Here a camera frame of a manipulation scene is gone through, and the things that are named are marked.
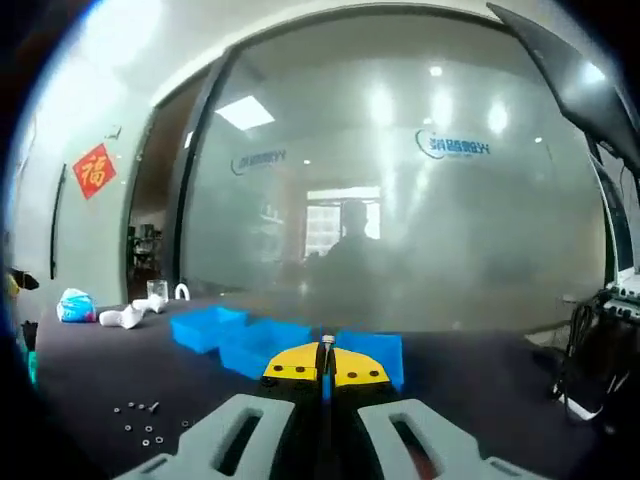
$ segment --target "company logo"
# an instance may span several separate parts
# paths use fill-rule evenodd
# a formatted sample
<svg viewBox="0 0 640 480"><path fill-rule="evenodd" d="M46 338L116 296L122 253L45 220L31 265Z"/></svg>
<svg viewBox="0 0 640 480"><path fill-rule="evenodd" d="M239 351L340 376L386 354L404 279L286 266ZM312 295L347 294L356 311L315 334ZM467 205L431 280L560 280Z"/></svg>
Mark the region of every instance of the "company logo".
<svg viewBox="0 0 640 480"><path fill-rule="evenodd" d="M242 176L251 168L259 166L269 166L281 162L287 155L286 150L273 150L271 152L256 153L247 155L240 159L231 160L231 171L234 175Z"/></svg>
<svg viewBox="0 0 640 480"><path fill-rule="evenodd" d="M416 144L422 152L435 160L446 156L491 155L488 143L429 135L423 129L416 132Z"/></svg>

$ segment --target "floor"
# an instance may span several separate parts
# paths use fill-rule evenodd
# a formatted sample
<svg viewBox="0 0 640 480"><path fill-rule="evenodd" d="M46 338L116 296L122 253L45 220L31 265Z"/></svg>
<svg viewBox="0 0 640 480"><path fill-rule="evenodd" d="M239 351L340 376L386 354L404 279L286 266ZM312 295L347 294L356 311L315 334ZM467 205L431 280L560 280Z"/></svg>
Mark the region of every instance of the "floor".
<svg viewBox="0 0 640 480"><path fill-rule="evenodd" d="M196 355L172 342L169 317L186 305L173 302L168 313L145 317L129 331L61 324L53 315L40 326L40 390L69 433L111 476L159 452L175 453L183 421L197 421L232 395L255 390L252 380L222 368L216 353ZM569 425L560 404L546 397L549 375L532 361L538 347L509 333L403 339L406 397L474 435L483 456L550 478L572 478L596 435ZM128 407L156 401L155 415ZM146 425L164 443L143 447L150 437Z"/></svg>

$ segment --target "small metal part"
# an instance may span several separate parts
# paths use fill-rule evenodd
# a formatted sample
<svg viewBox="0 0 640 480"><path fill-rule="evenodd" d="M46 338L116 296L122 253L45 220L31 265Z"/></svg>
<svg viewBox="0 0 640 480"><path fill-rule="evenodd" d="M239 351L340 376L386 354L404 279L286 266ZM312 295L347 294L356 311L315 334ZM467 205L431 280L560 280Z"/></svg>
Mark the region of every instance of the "small metal part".
<svg viewBox="0 0 640 480"><path fill-rule="evenodd" d="M333 335L323 335L322 344L324 345L324 369L323 373L329 373L329 351L331 346L336 343L336 337Z"/></svg>

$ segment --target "white object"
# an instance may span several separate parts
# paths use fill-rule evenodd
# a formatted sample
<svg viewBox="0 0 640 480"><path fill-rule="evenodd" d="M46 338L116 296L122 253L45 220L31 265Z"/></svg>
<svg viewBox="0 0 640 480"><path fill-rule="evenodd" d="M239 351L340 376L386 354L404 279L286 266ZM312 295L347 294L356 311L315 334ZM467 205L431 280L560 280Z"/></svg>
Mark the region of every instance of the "white object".
<svg viewBox="0 0 640 480"><path fill-rule="evenodd" d="M118 312L116 310L107 310L106 312L102 312L98 317L100 321L100 325L103 327L119 327L120 319L122 317L122 312Z"/></svg>
<svg viewBox="0 0 640 480"><path fill-rule="evenodd" d="M120 326L126 330L129 330L130 328L133 328L140 323L143 315L144 315L144 312L136 308L133 308L131 305L129 305L122 312Z"/></svg>
<svg viewBox="0 0 640 480"><path fill-rule="evenodd" d="M122 327L126 330L135 327L140 321L144 312L129 305L122 312L107 310L100 314L100 325L103 327Z"/></svg>
<svg viewBox="0 0 640 480"><path fill-rule="evenodd" d="M180 294L184 295L185 300L191 300L191 294L189 293L189 289L184 283L179 283L176 286L176 291L174 292L176 300L180 300L180 298L183 298L180 296Z"/></svg>
<svg viewBox="0 0 640 480"><path fill-rule="evenodd" d="M149 298L139 298L131 302L131 306L136 310L142 311L143 315L147 310L153 310L156 313L161 313L166 304L167 301L155 293L151 294Z"/></svg>

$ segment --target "glass partition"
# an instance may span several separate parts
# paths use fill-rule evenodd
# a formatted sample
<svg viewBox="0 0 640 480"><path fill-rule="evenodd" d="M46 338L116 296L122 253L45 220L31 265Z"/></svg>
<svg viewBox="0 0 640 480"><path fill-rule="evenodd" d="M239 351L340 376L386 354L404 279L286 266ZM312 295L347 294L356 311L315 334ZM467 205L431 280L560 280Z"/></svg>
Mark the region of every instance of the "glass partition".
<svg viewBox="0 0 640 480"><path fill-rule="evenodd" d="M256 314L531 330L603 284L584 136L519 43L475 23L362 16L244 49L187 188L181 276Z"/></svg>

